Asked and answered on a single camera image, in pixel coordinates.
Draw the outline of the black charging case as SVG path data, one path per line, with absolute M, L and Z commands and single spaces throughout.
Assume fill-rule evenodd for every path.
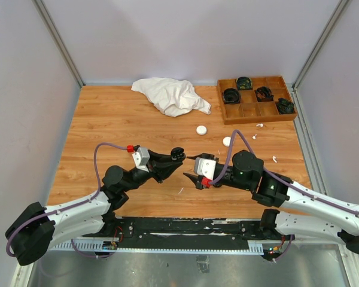
M 171 150 L 171 159 L 173 161 L 184 161 L 186 158 L 186 154 L 184 152 L 184 148 L 175 147 Z

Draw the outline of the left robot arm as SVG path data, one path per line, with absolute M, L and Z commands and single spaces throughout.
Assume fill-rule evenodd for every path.
M 181 147 L 173 148 L 168 155 L 140 146 L 129 146 L 127 150 L 135 167 L 126 170 L 110 166 L 98 179 L 95 192 L 54 206 L 42 206 L 38 201 L 27 206 L 5 232 L 7 254 L 25 266 L 67 240 L 88 234 L 112 235 L 116 222 L 108 216 L 128 201 L 126 193 L 150 179 L 162 183 L 185 160 Z

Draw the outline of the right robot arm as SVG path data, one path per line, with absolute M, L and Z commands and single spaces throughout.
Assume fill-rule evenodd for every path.
M 266 207 L 259 223 L 265 239 L 308 236 L 332 240 L 359 255 L 359 204 L 312 191 L 286 176 L 272 173 L 263 160 L 247 150 L 233 155 L 232 165 L 212 154 L 199 154 L 188 178 L 197 189 L 224 185 L 249 191 Z

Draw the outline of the white round charging case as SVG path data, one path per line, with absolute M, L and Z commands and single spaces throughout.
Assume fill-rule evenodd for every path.
M 200 136 L 206 135 L 207 134 L 207 128 L 205 126 L 197 126 L 196 127 L 196 133 Z

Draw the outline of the white crumpled cloth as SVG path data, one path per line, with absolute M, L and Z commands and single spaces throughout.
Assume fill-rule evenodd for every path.
M 131 90 L 145 95 L 150 103 L 168 117 L 179 117 L 192 110 L 206 115 L 211 113 L 211 104 L 200 97 L 193 84 L 187 80 L 143 78 L 135 81 Z

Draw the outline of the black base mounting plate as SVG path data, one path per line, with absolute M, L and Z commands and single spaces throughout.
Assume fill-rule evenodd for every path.
M 284 242 L 289 236 L 260 227 L 259 220 L 122 217 L 105 221 L 87 237 L 120 238 L 119 248 L 160 251 L 242 251 L 250 240 Z

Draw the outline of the wooden compartment tray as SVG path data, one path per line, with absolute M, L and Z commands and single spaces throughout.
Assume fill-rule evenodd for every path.
M 282 76 L 217 81 L 225 125 L 292 121 L 297 111 Z

